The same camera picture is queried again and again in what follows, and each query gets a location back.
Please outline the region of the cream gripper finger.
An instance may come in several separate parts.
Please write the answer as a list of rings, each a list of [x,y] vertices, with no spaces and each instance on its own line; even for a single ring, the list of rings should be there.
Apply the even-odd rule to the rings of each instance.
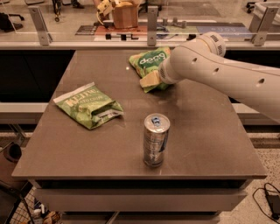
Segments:
[[[161,83],[158,70],[154,70],[147,75],[145,75],[141,80],[140,80],[140,86],[142,88],[147,88],[147,87],[152,87],[156,86]]]

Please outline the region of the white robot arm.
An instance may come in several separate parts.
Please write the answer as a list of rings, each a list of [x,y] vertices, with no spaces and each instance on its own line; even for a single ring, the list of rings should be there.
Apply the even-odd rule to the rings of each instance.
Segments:
[[[221,35],[207,32],[175,47],[143,88],[188,79],[205,84],[280,123],[280,69],[226,59]]]

